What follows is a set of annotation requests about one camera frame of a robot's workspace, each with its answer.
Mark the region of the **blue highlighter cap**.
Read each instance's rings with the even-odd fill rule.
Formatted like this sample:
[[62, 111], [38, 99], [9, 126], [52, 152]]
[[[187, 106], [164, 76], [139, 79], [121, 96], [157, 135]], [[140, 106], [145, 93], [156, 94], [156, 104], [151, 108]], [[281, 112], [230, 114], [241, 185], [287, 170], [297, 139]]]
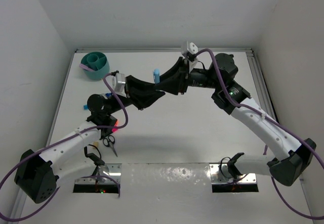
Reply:
[[159, 71], [159, 69], [154, 69], [154, 71], [153, 71], [153, 79], [154, 79], [155, 84], [160, 83], [160, 71]]

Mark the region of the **pink translucent highlighter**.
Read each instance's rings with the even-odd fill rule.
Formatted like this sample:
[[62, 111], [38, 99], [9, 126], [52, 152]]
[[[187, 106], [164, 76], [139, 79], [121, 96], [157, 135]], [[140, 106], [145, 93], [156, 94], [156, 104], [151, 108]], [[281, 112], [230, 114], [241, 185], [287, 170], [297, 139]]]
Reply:
[[90, 67], [84, 65], [84, 64], [79, 64], [79, 67], [85, 71], [89, 71], [89, 72], [94, 72], [93, 69], [91, 69]]

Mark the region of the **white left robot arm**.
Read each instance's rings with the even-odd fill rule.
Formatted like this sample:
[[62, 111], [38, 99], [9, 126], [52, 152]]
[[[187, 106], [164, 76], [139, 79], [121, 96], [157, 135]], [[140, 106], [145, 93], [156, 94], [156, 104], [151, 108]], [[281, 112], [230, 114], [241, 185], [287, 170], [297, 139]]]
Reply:
[[93, 166], [102, 166], [104, 161], [88, 152], [88, 145], [102, 140], [118, 129], [113, 113], [133, 105], [143, 110], [165, 95], [154, 83], [111, 74], [111, 94], [92, 94], [87, 100], [90, 116], [64, 139], [37, 152], [28, 150], [22, 154], [14, 181], [36, 204], [49, 199], [67, 180], [87, 176]]

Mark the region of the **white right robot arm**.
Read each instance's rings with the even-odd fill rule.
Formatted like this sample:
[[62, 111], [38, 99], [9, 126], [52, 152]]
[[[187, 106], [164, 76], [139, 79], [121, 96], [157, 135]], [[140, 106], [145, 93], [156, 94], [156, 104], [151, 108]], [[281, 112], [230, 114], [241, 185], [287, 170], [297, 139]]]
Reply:
[[174, 95], [183, 94], [189, 86], [213, 88], [214, 103], [228, 115], [243, 123], [273, 152], [273, 156], [250, 156], [237, 153], [227, 163], [221, 163], [219, 181], [235, 181], [244, 174], [255, 173], [273, 177], [284, 186], [291, 186], [310, 164], [316, 143], [304, 143], [280, 128], [234, 78], [238, 67], [233, 55], [219, 53], [214, 56], [209, 69], [195, 68], [197, 58], [180, 57], [164, 74], [153, 72], [155, 88]]

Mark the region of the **teal round desk organizer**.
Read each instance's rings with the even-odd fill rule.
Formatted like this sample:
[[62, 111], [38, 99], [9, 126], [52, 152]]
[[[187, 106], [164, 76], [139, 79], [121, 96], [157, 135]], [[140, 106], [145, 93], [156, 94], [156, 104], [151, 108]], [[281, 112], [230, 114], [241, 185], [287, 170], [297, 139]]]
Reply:
[[91, 52], [86, 54], [82, 58], [80, 64], [84, 64], [94, 70], [94, 72], [83, 70], [90, 80], [101, 80], [110, 71], [108, 59], [101, 52]]

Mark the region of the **small black scissors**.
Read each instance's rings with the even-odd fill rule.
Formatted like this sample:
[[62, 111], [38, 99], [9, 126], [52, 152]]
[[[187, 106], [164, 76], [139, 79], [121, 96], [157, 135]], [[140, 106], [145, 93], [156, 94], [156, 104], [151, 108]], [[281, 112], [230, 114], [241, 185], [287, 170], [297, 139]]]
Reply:
[[108, 135], [107, 137], [105, 137], [105, 138], [102, 140], [102, 142], [103, 142], [103, 145], [104, 145], [105, 147], [110, 148], [110, 149], [113, 151], [114, 155], [115, 155], [116, 157], [118, 157], [117, 152], [116, 152], [116, 150], [115, 150], [115, 148], [114, 148], [114, 144], [115, 144], [115, 137], [114, 137], [113, 135]]

